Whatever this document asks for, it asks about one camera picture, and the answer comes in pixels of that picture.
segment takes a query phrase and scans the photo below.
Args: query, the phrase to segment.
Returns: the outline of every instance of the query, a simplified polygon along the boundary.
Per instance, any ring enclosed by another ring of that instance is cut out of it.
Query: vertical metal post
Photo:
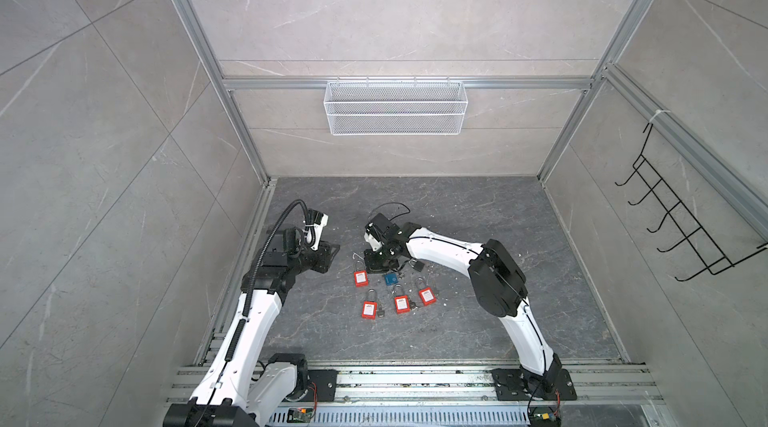
[[[181,23],[184,24],[184,28],[187,30],[187,34],[192,41],[195,51],[197,51],[197,56],[203,63],[203,67],[208,73],[208,77],[210,77],[210,82],[216,91],[216,95],[219,96],[221,103],[224,105],[226,115],[229,116],[237,137],[240,139],[240,143],[243,144],[245,153],[248,155],[248,159],[254,167],[256,176],[258,176],[261,184],[265,186],[270,180],[269,175],[264,168],[264,163],[259,156],[259,152],[256,150],[254,139],[250,136],[250,132],[248,132],[248,127],[243,119],[243,115],[240,114],[240,110],[235,105],[232,96],[224,87],[224,83],[222,82],[224,76],[221,73],[219,63],[216,60],[216,56],[214,56],[214,50],[210,47],[208,38],[206,38],[203,27],[200,24],[200,20],[197,19],[191,0],[171,1],[174,4],[174,7],[176,7]]]
[[[585,91],[579,98],[574,110],[565,122],[563,130],[560,131],[560,135],[558,135],[557,140],[555,140],[552,150],[549,152],[549,155],[544,160],[542,168],[538,172],[538,179],[543,184],[549,179],[550,174],[552,174],[552,171],[554,170],[554,166],[560,160],[565,148],[576,133],[576,129],[584,119],[584,115],[587,115],[587,111],[592,105],[594,98],[597,96],[598,92],[600,92],[600,87],[602,87],[605,82],[603,70],[605,70],[609,64],[614,64],[619,59],[622,52],[624,52],[624,49],[627,48],[629,40],[632,38],[635,31],[638,30],[638,26],[643,18],[645,18],[646,13],[648,13],[648,9],[653,1],[654,0],[632,0],[629,10],[627,10],[627,13],[621,20],[621,24],[614,34],[614,38],[610,40],[608,48],[605,49],[605,53],[592,75],[592,88]]]

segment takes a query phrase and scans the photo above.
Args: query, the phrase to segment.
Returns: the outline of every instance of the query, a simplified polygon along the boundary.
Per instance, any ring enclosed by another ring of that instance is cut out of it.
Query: black mounting plate
[[[333,402],[336,399],[338,376],[335,370],[310,370],[310,383],[317,385],[317,402]]]
[[[530,393],[525,389],[520,369],[494,369],[491,371],[491,375],[493,376],[496,398],[498,400],[525,401],[531,398]],[[554,387],[560,392],[560,400],[576,400],[576,389],[574,389],[571,374],[566,369],[560,370],[560,374],[554,381]],[[536,392],[536,397],[544,400],[558,399],[554,391],[546,393],[542,389]]]

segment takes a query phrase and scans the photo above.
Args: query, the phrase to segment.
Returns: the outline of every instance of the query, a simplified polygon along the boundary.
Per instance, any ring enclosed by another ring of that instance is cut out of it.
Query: perforated metal strip
[[[287,422],[289,407],[279,407],[267,425],[296,427]],[[529,425],[524,405],[325,406],[309,423],[318,427],[417,427],[420,425]]]

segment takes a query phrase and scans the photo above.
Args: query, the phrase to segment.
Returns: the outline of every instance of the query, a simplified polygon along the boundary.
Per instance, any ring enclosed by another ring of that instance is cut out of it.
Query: padlock label
[[[362,318],[363,319],[376,318],[376,302],[366,301],[362,304]]]
[[[355,285],[357,287],[363,287],[368,285],[368,274],[365,270],[355,272]]]
[[[429,288],[422,290],[418,295],[422,297],[425,305],[435,300],[435,296],[432,294],[432,289]]]
[[[411,309],[407,296],[395,297],[395,311],[397,313],[406,313]]]

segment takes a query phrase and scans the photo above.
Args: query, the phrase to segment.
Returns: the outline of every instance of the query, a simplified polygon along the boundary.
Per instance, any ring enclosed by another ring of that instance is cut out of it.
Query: gray tile wall
[[[0,23],[0,423],[150,425],[260,185],[170,0]]]
[[[458,135],[333,136],[322,90],[237,91],[267,170],[281,176],[535,175],[578,90],[469,90]]]
[[[607,86],[581,123],[547,183],[612,324],[633,362],[651,368],[677,421],[685,425],[763,425],[762,392],[768,301],[765,254],[713,277],[686,246],[669,253],[682,236],[632,172],[645,139],[646,121]],[[657,132],[646,156],[731,259],[753,253],[762,241],[723,198]],[[642,172],[650,182],[654,174]],[[660,197],[671,207],[670,193]],[[676,211],[686,232],[690,217]],[[692,237],[704,259],[717,259],[703,235]]]
[[[619,64],[768,197],[768,0],[656,0]]]
[[[228,76],[591,75],[631,0],[192,0]]]

